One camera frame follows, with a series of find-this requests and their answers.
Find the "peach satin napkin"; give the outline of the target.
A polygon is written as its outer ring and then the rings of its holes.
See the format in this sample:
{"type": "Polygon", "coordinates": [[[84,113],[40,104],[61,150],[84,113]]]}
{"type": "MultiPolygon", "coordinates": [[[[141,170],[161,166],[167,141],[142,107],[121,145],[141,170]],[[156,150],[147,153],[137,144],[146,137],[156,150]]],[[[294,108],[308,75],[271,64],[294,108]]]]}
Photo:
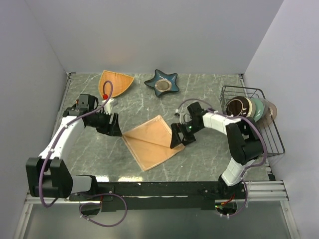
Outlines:
{"type": "Polygon", "coordinates": [[[148,171],[185,149],[170,148],[172,132],[161,115],[123,133],[122,139],[143,171],[148,171]]]}

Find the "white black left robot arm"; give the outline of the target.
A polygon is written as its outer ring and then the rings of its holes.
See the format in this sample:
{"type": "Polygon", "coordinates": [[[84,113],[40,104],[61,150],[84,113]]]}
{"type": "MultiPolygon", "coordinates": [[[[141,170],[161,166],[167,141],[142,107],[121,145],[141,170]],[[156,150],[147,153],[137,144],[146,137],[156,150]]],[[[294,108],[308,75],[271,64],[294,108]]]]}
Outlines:
{"type": "Polygon", "coordinates": [[[63,112],[61,124],[49,145],[26,163],[31,196],[67,198],[79,192],[87,200],[98,196],[95,177],[71,175],[65,160],[86,127],[95,128],[100,134],[122,136],[119,115],[112,112],[116,104],[115,99],[104,99],[100,103],[93,95],[81,94],[77,102],[63,112]]]}

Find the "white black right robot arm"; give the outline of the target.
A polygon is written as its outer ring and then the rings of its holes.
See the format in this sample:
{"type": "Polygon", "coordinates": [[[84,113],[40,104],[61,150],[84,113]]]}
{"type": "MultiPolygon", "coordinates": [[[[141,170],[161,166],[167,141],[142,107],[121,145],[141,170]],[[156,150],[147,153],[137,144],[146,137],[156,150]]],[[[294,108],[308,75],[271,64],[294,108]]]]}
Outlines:
{"type": "Polygon", "coordinates": [[[188,145],[196,141],[194,134],[209,128],[227,136],[231,159],[225,171],[219,176],[217,189],[222,198],[230,198],[240,185],[248,170],[260,167],[266,162],[267,147],[252,118],[224,115],[213,109],[203,109],[199,102],[187,107],[190,120],[183,119],[179,109],[175,115],[179,122],[171,124],[170,148],[188,145]]]}

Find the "orange woven shield tray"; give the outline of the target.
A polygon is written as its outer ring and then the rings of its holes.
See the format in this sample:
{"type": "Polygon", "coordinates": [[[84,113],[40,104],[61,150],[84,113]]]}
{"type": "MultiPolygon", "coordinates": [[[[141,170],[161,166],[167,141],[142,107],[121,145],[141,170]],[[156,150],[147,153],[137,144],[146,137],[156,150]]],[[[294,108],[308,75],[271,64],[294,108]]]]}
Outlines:
{"type": "Polygon", "coordinates": [[[101,74],[98,90],[100,96],[104,99],[104,95],[110,95],[110,84],[105,84],[106,81],[110,81],[113,85],[112,98],[115,98],[124,93],[133,83],[134,77],[123,73],[104,70],[101,74]]]}

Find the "blue star-shaped dish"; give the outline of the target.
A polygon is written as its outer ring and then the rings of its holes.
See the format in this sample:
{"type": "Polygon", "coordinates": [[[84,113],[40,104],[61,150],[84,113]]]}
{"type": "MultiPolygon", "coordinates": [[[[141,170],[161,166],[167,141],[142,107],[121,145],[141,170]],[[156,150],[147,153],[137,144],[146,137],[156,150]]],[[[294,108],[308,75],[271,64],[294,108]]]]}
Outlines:
{"type": "Polygon", "coordinates": [[[164,94],[179,92],[179,87],[176,84],[177,78],[177,73],[166,74],[159,69],[155,69],[154,76],[144,81],[144,84],[152,88],[157,97],[161,97],[164,94]]]}

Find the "brown bowl in rack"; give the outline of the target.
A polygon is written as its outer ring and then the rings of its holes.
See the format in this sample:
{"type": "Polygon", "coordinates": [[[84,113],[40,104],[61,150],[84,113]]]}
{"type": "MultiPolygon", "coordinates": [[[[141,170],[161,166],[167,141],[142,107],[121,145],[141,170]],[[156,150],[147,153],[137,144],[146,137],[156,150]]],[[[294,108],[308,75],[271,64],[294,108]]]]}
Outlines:
{"type": "Polygon", "coordinates": [[[231,116],[250,117],[253,112],[252,102],[246,97],[237,96],[226,104],[226,114],[231,116]]]}

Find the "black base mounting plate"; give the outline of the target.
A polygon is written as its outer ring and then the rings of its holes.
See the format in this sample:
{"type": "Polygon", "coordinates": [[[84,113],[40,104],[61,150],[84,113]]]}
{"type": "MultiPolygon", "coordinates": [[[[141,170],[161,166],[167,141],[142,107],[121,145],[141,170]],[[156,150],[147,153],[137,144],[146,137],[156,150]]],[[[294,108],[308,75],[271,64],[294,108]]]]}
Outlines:
{"type": "Polygon", "coordinates": [[[71,202],[98,203],[102,212],[117,210],[201,209],[214,210],[215,202],[234,196],[243,200],[239,183],[229,189],[216,181],[197,182],[98,182],[89,192],[74,193],[71,202]]]}

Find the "green plate in rack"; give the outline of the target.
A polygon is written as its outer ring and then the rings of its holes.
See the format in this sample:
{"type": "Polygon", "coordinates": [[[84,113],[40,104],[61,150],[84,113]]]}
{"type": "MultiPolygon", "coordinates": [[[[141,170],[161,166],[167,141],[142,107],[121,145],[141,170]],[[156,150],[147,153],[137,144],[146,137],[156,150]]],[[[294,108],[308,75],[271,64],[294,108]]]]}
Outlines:
{"type": "Polygon", "coordinates": [[[255,122],[260,120],[262,118],[262,115],[264,113],[264,104],[263,102],[258,98],[251,98],[251,102],[255,104],[255,114],[253,116],[253,119],[255,122]]]}

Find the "aluminium frame rail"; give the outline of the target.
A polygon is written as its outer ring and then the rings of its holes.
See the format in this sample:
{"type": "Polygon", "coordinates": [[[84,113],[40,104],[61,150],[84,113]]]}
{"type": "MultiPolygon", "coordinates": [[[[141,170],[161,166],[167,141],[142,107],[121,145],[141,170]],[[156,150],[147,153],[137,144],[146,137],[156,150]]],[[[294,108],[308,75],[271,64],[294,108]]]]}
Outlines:
{"type": "Polygon", "coordinates": [[[292,238],[299,238],[292,213],[289,212],[288,194],[282,181],[244,181],[226,186],[222,181],[190,182],[99,182],[90,175],[77,175],[63,185],[61,180],[46,181],[42,193],[39,182],[32,180],[25,205],[43,203],[52,198],[55,203],[97,205],[102,212],[151,209],[217,210],[221,217],[238,215],[254,201],[281,202],[285,220],[292,238]]]}

